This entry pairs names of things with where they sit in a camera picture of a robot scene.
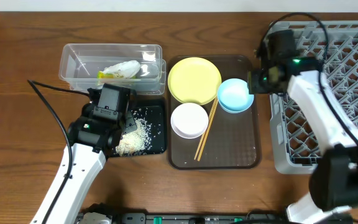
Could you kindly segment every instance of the wire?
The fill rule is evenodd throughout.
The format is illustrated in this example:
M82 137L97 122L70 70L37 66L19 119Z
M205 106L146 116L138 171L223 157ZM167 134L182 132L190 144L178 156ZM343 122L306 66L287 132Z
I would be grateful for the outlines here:
M246 220L250 220L249 219L249 215L252 215L252 214L255 214L255 215L265 215L266 216L266 219L269 219L269 216L267 213L273 213L271 211L266 211L266 210L261 210L261 209L254 209L254 210L251 210L247 216L246 216Z
M238 222L234 222L234 223L230 223L230 224L251 224L251 223L300 224L300 223L290 222L290 221L285 221L285 220L269 220L269 219L243 220L243 221L238 221Z
M58 87L46 85L46 84L43 84L43 83L39 83L39 82L36 82L36 81L33 81L33 80L30 80L30 81L31 81L33 84L36 84L36 85L39 85L39 86L42 86L42 87L45 87L45 88L49 88L49 89L52 89L52 90L64 91L64 92L67 92L67 93L76 93L76 94L81 94L81 95L84 95L84 96L87 96L87 97L90 96L88 93L83 93L83 92L81 92L81 91L66 90L66 89L63 89L63 88L58 88Z
M71 168L73 166L73 152L71 151L71 146L70 146L70 143L68 142L68 135L67 135L67 132L66 132L66 129L62 123L62 121L60 121L60 118L57 116L56 112L53 110L53 108L50 106L50 104L48 103L48 101L45 99L45 97L41 94L41 92L38 90L38 88L35 86L36 85L40 85L40 86L44 86L44 87L47 87L47 88L50 88L52 86L48 86L48 85L45 85L45 84L42 84L42 83L37 83L35 81L32 81L32 80L28 80L30 86L33 88L33 90L35 91L35 93L39 96L39 98L42 100L42 102L45 104L45 106L48 108L48 110L51 112L51 114L53 115L53 117L55 118L55 120L57 121L57 123L59 124L59 127L60 129L62 130L62 133L65 137L65 140L66 140L66 144L67 144L67 148L68 148L68 167L67 167L67 172L66 172L66 175L64 176L63 178L63 182L62 184L60 185L55 197L53 198L52 200L52 203L50 204L45 216L44 216L44 220L42 220L42 224L45 224L49 218L49 215L50 213L52 212L53 210L53 207L55 206L56 204L56 201L58 200L61 192L63 191L63 188L64 186L66 185L66 182L67 180L70 178L70 175L71 175ZM53 90L58 90L58 88L56 87L52 87L51 89Z
M286 14L280 18L278 18L277 20L273 21L267 31L265 32L265 34L263 35L262 39L260 40L260 43L259 43L259 48L258 48L258 51L257 51L257 56L259 57L259 53L260 53L260 50L261 50L261 46L262 44L264 43L264 39L266 38L266 35L268 34L269 30L279 21L282 21L288 17L291 17L291 16L306 16L306 17L309 17L310 19L316 21L320 27L323 29L323 32L324 32L324 36L325 36L325 39L326 39L326 46L324 48L324 54L323 54L323 60L324 60L324 63L325 63L325 60L327 59L327 54L328 54L328 46L329 46L329 38L328 38L328 33L327 33L327 30L324 26L324 24L321 22L321 20L319 20L317 17L315 17L314 15L312 14L309 14L307 12L293 12L293 13L289 13L289 14ZM334 107L332 106L331 102L328 100L328 97L325 93L325 90L324 90L324 86L323 84L321 83L321 77L322 77L322 71L319 70L318 71L318 85L319 85L319 89L320 89L320 92L325 100L325 102L327 103L329 109L331 110L331 112L333 113L333 115L335 116L335 118L338 120L339 124L342 126L343 130L346 132L346 134L349 135L349 137L354 141L354 143L356 144L356 146L358 147L358 139L353 135L353 133L350 131L350 129L346 126L346 124L343 122L343 120L341 119L341 117L338 115L338 113L336 112L336 110L334 109Z
M267 34L269 33L269 30L270 30L277 22L280 22L280 21L282 21L282 20L284 20L284 19L286 19L286 18L288 18L288 17L291 17L291 16L306 16L306 17L309 17L310 19L316 21L316 22L323 28L324 34L325 34L325 36L326 36L326 47L325 47L325 50L324 50L323 59L326 60L326 58L327 58L327 50L328 50L328 45L329 45L329 43L328 43L327 31L326 31L326 29L325 29L323 23L322 23L317 17L315 17L314 15L309 14L309 13L307 13L307 12L293 12L293 13L285 14L284 16L282 16L282 17L276 19L275 21L273 21L273 22L269 25L268 29L266 30L265 34L263 35L263 37L262 37L261 40L260 40L259 48L258 48L258 51L257 51L257 56L259 57L259 53L260 53L261 46L262 46L262 44L264 43L264 40L265 40Z

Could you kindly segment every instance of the white wall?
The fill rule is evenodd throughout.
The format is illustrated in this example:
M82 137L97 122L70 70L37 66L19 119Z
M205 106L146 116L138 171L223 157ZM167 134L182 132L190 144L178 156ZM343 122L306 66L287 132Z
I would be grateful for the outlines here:
M358 12L358 0L0 0L0 11Z

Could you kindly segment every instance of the dish rack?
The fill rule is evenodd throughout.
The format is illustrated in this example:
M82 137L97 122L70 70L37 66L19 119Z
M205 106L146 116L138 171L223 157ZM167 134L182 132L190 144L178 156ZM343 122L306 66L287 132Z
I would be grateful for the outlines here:
M334 95L358 127L358 21L324 21L329 48L324 68ZM301 56L323 59L325 38L317 22L278 22L271 32L292 29ZM270 95L273 155L283 174L310 174L321 159L316 136L288 96Z

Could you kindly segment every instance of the black tray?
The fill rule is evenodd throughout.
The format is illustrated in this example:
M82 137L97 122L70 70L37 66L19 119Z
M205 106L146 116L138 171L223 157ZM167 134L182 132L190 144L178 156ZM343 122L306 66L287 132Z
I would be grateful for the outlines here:
M252 69L249 60L241 55L180 56L170 61L168 67L171 69L177 62L188 57L201 57L214 63L221 73L222 82L230 78L240 78L246 81L247 72ZM168 94L169 115L180 104L171 94ZM213 102L203 105L208 113L212 104ZM260 161L256 100L248 110L238 114L225 112L218 105L199 162L194 160L194 156L200 137L184 139L170 127L168 128L168 142L168 159L177 169L253 168Z
M149 137L151 137L151 147L148 150L127 153L122 156L141 156L165 152L167 148L167 127L165 125L164 99L138 101L131 113L134 114L135 111L136 114L133 115L134 118L144 118L148 124L151 124L149 135ZM112 156L119 157L120 155L115 152Z

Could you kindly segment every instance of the chopsticks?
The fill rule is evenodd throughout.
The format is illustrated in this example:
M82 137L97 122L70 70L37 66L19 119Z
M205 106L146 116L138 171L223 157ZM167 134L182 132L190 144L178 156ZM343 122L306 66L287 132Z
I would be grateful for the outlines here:
M198 152L200 152L200 153L198 154L197 161L200 161L201 156L203 155L205 142L208 137L209 130L211 129L211 124L212 124L212 120L214 119L217 105L218 105L218 98L215 97L214 103L212 104L212 108L211 108L211 111L209 112L209 116L208 116L208 127L207 127L206 131L203 133L203 135L201 136L200 143L198 144L198 147L197 147L196 155L194 156L194 160L196 160Z

